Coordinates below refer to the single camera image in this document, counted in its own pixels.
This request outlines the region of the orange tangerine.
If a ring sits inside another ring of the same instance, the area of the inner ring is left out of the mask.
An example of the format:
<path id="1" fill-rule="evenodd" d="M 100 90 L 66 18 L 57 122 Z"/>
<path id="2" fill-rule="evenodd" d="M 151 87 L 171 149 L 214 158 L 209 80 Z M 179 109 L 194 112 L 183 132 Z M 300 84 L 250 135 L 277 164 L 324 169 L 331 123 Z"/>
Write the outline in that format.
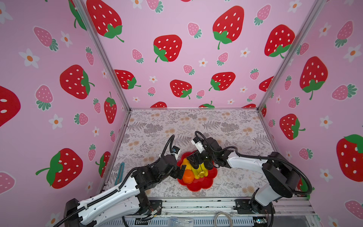
<path id="1" fill-rule="evenodd" d="M 184 171 L 184 175 L 183 175 L 183 182 L 186 183 L 186 184 L 190 184 L 190 183 L 193 183 L 195 179 L 195 176 L 194 176 L 194 173 L 192 170 L 185 170 Z"/>

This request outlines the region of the dark avocado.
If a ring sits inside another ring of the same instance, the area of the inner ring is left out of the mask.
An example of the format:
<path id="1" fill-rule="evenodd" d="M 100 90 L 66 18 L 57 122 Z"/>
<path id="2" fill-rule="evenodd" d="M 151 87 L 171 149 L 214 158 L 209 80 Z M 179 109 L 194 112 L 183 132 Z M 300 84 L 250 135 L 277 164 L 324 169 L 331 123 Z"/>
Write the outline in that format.
<path id="1" fill-rule="evenodd" d="M 203 166 L 208 170 L 212 170 L 214 168 L 213 162 L 211 160 L 204 160 Z"/>

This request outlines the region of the yellow banana bunch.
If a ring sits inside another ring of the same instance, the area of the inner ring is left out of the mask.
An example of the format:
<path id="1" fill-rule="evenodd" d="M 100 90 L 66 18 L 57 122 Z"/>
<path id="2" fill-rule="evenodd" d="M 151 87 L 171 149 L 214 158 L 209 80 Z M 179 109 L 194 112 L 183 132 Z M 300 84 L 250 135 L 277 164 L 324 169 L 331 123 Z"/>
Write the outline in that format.
<path id="1" fill-rule="evenodd" d="M 194 169 L 189 161 L 187 160 L 187 158 L 183 159 L 182 164 L 181 165 L 186 165 L 186 170 L 192 170 L 195 176 L 195 179 L 200 179 L 200 178 L 204 178 L 207 177 L 209 175 L 209 171 L 203 166 L 203 164 L 200 165 L 199 169 Z"/>

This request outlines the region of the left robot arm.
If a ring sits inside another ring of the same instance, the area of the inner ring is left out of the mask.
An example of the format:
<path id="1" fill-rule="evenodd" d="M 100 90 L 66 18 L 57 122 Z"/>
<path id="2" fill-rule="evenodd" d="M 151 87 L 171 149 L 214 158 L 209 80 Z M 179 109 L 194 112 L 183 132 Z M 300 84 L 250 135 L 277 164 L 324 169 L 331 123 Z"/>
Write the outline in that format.
<path id="1" fill-rule="evenodd" d="M 131 169 L 124 180 L 111 189 L 83 201 L 68 201 L 64 218 L 55 226 L 97 227 L 120 215 L 146 213 L 150 206 L 147 190 L 155 188 L 168 177 L 183 177 L 185 169 L 177 166 L 180 149 L 173 146 L 174 138 L 172 135 L 168 139 L 156 161 Z"/>

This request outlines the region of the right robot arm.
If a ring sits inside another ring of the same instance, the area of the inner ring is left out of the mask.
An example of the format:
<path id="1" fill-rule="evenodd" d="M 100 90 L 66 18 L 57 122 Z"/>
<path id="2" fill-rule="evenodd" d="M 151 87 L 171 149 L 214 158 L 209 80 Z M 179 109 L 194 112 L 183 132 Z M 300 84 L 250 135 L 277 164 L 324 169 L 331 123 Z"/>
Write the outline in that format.
<path id="1" fill-rule="evenodd" d="M 268 156 L 244 155 L 237 147 L 221 148 L 213 138 L 192 140 L 196 151 L 187 157 L 192 167 L 204 166 L 207 170 L 218 167 L 240 168 L 263 174 L 267 183 L 257 189 L 248 202 L 247 209 L 257 212 L 271 206 L 273 201 L 291 198 L 294 195 L 310 195 L 313 186 L 308 177 L 280 153 Z"/>

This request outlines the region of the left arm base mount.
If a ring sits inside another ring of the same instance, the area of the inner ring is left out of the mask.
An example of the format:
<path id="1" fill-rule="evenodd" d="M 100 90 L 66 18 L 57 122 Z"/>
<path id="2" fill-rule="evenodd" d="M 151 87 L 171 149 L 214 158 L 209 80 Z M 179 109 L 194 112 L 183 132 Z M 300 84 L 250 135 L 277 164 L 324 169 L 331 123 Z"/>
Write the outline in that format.
<path id="1" fill-rule="evenodd" d="M 150 200 L 148 204 L 144 204 L 131 215 L 160 215 L 162 211 L 162 205 L 162 200 Z"/>

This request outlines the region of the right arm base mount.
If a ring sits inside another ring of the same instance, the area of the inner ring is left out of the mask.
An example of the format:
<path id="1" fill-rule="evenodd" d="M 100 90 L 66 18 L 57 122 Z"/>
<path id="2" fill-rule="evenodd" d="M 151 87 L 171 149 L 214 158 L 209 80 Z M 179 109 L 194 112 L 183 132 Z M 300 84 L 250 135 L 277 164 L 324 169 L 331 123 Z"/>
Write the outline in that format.
<path id="1" fill-rule="evenodd" d="M 267 206 L 262 206 L 256 201 L 250 201 L 249 199 L 237 199 L 235 200 L 235 206 L 233 210 L 238 214 L 275 214 L 275 209 L 272 202 Z"/>

